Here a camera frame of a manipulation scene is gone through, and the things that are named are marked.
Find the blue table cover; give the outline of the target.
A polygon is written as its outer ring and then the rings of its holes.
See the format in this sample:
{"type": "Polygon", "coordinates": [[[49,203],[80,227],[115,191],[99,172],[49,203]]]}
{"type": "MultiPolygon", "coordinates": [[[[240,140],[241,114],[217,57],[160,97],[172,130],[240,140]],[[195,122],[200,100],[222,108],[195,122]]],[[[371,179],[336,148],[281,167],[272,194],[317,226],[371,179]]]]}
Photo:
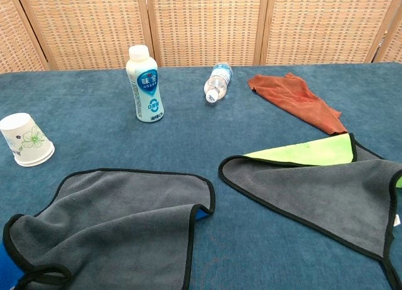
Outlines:
{"type": "Polygon", "coordinates": [[[211,68],[161,68],[165,108],[136,118],[126,71],[0,74],[0,119],[27,112],[55,145],[32,168],[16,164],[0,135],[0,240],[15,214],[32,215],[76,171],[131,168],[193,173],[210,180],[216,210],[197,221],[191,290],[391,290],[380,263],[250,200],[218,175],[228,156],[325,137],[248,85],[254,75],[293,73],[341,112],[357,141],[402,162],[402,64],[234,67],[226,96],[205,100],[211,68]]]}

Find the clear plastic water bottle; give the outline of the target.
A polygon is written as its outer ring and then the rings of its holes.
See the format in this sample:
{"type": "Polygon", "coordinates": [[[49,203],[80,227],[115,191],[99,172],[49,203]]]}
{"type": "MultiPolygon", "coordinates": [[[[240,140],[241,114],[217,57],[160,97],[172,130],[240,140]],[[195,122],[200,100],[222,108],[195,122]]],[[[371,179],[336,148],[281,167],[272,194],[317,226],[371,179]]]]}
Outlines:
{"type": "Polygon", "coordinates": [[[228,63],[217,63],[204,85],[205,99],[208,103],[216,103],[226,93],[232,78],[232,68],[228,63]]]}

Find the white yogurt drink bottle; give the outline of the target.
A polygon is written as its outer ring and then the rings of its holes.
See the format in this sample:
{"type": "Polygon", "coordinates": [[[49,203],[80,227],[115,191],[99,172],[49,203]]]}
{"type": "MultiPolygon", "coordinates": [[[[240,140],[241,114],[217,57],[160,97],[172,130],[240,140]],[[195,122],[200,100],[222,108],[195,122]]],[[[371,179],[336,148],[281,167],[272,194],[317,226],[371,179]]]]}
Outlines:
{"type": "Polygon", "coordinates": [[[146,45],[131,46],[128,52],[126,73],[133,91],[136,117],[142,122],[156,122],[165,112],[159,89],[158,64],[146,45]]]}

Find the orange microfiber cloth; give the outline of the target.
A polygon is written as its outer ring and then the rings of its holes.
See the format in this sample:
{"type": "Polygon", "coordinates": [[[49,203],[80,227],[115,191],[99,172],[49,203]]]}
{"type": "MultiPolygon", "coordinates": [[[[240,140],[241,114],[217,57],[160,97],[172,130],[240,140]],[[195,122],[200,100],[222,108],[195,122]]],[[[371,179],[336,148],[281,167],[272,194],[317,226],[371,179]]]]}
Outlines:
{"type": "Polygon", "coordinates": [[[260,97],[330,136],[348,132],[340,121],[342,113],[315,95],[304,79],[290,72],[283,77],[255,75],[247,82],[260,97]]]}

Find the woven rattan screen panel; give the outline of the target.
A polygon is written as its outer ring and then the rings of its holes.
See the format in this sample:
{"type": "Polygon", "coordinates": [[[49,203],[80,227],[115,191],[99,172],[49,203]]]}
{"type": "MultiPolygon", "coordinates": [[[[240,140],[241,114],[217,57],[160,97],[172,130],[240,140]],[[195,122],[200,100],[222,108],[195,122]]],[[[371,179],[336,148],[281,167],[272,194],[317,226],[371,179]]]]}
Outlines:
{"type": "Polygon", "coordinates": [[[373,62],[402,63],[402,4],[398,7],[373,62]]]}
{"type": "Polygon", "coordinates": [[[146,0],[162,67],[259,65],[268,0],[146,0]]]}
{"type": "Polygon", "coordinates": [[[17,0],[47,70],[123,68],[153,40],[146,0],[17,0]]]}
{"type": "Polygon", "coordinates": [[[0,0],[0,74],[49,69],[22,0],[0,0]]]}
{"type": "Polygon", "coordinates": [[[266,0],[261,65],[370,63],[402,0],[266,0]]]}

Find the grey and blue cloth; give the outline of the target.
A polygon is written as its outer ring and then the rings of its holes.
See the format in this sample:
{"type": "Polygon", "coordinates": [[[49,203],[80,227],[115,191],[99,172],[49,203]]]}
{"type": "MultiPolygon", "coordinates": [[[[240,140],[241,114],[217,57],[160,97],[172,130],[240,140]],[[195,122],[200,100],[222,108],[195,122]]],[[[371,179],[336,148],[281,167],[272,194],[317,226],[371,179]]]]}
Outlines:
{"type": "Polygon", "coordinates": [[[188,290],[195,222],[215,210],[197,175],[93,169],[68,175],[0,241],[0,290],[188,290]]]}

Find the grey and green cloth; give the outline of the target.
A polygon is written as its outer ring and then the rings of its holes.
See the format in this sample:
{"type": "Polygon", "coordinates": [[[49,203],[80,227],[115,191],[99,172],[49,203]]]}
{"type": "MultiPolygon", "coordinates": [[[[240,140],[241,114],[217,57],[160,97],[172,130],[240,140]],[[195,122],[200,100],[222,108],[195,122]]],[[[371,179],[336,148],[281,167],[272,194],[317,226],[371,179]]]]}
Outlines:
{"type": "Polygon", "coordinates": [[[389,258],[402,163],[345,133],[229,156],[218,171],[239,193],[378,260],[402,290],[389,258]]]}

